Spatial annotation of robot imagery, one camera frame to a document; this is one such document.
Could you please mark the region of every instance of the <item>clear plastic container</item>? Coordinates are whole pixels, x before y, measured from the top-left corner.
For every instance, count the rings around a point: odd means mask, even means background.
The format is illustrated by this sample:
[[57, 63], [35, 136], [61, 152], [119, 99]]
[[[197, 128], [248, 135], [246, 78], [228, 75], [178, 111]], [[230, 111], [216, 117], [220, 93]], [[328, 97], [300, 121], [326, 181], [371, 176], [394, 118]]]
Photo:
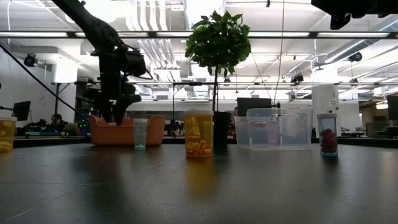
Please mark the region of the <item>clear plastic container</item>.
[[237, 144], [253, 150], [310, 149], [312, 109], [250, 109], [235, 117]]
[[337, 156], [337, 114], [318, 114], [319, 143], [322, 156]]
[[134, 119], [134, 149], [137, 151], [145, 150], [147, 139], [147, 124], [148, 119]]
[[185, 154], [209, 157], [213, 148], [213, 112], [189, 110], [185, 115]]
[[11, 152], [17, 118], [0, 118], [0, 153]]

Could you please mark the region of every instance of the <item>clear plastic cup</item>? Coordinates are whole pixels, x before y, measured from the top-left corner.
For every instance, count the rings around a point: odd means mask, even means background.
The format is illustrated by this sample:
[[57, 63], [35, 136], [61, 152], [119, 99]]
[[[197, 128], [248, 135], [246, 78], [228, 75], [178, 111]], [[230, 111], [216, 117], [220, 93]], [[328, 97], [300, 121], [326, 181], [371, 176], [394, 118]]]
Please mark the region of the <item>clear plastic cup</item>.
[[337, 114], [318, 114], [319, 143], [322, 156], [337, 156]]
[[213, 154], [213, 112], [189, 110], [185, 115], [185, 154], [209, 157]]
[[17, 118], [0, 118], [0, 153], [11, 152]]
[[147, 124], [148, 119], [134, 119], [134, 148], [137, 151], [145, 150], [147, 140]]

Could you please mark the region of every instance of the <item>red candy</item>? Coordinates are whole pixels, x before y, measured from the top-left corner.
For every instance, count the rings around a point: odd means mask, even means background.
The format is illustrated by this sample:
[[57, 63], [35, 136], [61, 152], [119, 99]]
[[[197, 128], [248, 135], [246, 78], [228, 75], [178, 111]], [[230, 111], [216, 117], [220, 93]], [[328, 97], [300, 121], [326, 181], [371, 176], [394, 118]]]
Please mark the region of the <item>red candy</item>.
[[331, 129], [325, 129], [320, 133], [321, 151], [325, 153], [336, 153], [336, 134]]

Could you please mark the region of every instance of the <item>bottle with red contents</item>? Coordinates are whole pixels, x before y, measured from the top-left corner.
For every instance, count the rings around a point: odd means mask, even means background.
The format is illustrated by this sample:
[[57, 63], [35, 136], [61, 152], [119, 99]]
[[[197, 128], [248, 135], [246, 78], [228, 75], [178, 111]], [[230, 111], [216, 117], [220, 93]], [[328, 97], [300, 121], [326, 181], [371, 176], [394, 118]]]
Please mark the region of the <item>bottle with red contents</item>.
[[318, 114], [319, 143], [322, 156], [337, 156], [337, 114]]

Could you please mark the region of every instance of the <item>potted plant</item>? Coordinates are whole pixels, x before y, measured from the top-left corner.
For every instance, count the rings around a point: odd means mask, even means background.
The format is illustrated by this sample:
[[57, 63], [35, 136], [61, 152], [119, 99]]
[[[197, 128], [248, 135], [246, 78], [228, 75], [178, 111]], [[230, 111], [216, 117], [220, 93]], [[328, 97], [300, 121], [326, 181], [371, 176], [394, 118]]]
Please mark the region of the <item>potted plant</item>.
[[231, 113], [216, 111], [218, 105], [218, 75], [228, 72], [233, 74], [235, 66], [251, 53], [248, 39], [250, 27], [243, 25], [242, 14], [231, 16], [227, 11], [223, 16], [216, 11], [209, 17], [202, 16], [202, 20], [192, 26], [193, 34], [187, 40], [185, 57], [207, 67], [210, 75], [215, 74], [213, 88], [213, 111], [215, 113], [214, 141], [215, 144], [226, 144], [228, 138]]
[[65, 131], [68, 134], [68, 136], [76, 136], [78, 131], [77, 124], [69, 123], [65, 126], [63, 131]]

